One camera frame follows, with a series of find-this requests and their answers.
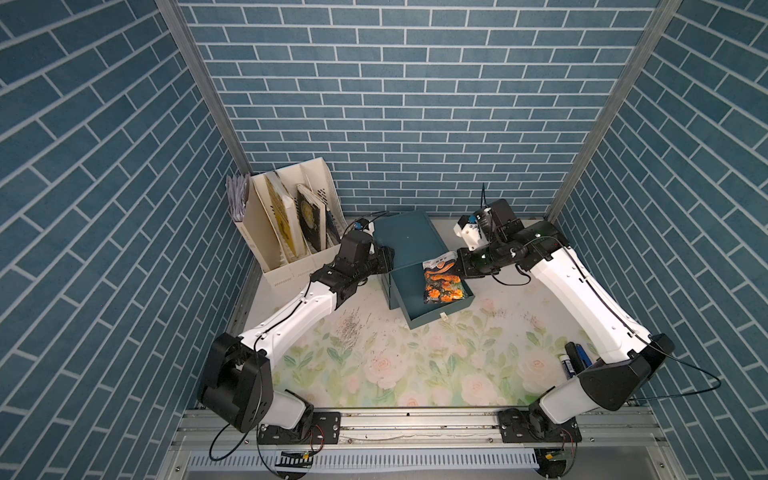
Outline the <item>teal top drawer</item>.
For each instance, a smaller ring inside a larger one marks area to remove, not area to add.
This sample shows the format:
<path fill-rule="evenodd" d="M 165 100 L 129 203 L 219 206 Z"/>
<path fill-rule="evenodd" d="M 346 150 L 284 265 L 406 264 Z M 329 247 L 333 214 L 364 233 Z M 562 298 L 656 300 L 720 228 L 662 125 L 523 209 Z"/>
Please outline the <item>teal top drawer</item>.
<path fill-rule="evenodd" d="M 439 281 L 427 279 L 421 264 L 395 270 L 386 284 L 390 308 L 401 311 L 411 330 L 466 309 L 475 299 L 465 281 L 455 290 L 461 297 L 449 299 L 449 292 Z"/>

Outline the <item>teal plastic drawer cabinet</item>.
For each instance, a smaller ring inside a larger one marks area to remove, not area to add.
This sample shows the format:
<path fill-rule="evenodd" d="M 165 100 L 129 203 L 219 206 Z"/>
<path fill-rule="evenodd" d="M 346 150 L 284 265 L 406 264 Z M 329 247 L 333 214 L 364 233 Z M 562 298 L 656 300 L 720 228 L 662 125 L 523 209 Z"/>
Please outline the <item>teal plastic drawer cabinet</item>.
<path fill-rule="evenodd" d="M 409 320 L 427 313 L 423 262 L 447 251 L 428 215 L 412 211 L 381 217 L 374 221 L 374 238 L 395 253 L 391 272 L 380 278 L 389 308 L 401 309 Z"/>

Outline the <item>orange flower seed bag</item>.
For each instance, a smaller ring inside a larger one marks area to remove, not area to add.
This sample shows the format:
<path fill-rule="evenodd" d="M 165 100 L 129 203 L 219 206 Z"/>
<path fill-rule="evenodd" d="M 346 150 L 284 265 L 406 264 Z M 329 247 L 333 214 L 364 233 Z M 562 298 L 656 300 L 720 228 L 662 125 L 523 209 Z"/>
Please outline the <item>orange flower seed bag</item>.
<path fill-rule="evenodd" d="M 448 304 L 467 298 L 462 279 L 456 269 L 457 254 L 447 252 L 422 263 L 425 304 Z"/>

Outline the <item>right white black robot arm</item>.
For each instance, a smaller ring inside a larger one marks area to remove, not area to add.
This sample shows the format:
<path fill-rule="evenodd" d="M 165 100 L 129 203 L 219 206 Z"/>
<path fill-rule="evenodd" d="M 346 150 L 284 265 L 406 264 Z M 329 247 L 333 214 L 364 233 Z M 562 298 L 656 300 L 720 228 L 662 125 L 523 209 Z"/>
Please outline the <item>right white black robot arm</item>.
<path fill-rule="evenodd" d="M 597 360 L 524 410 L 500 412 L 499 421 L 523 439 L 552 441 L 576 416 L 618 410 L 670 358 L 674 344 L 634 320 L 588 272 L 565 236 L 550 222 L 524 226 L 505 200 L 462 216 L 454 232 L 463 279 L 493 276 L 513 265 L 543 283 L 592 340 Z"/>

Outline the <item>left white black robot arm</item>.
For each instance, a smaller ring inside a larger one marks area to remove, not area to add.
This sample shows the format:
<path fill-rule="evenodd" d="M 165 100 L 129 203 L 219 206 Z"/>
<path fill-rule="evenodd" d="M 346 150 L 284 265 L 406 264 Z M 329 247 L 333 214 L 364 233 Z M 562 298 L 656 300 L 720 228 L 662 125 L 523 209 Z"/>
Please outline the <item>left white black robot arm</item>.
<path fill-rule="evenodd" d="M 198 400 L 241 433 L 275 426 L 302 438 L 314 405 L 295 393 L 277 392 L 272 370 L 316 323 L 351 298 L 372 275 L 394 267 L 395 251 L 365 231 L 346 234 L 334 259 L 310 275 L 307 286 L 256 327 L 223 333 L 210 347 Z"/>

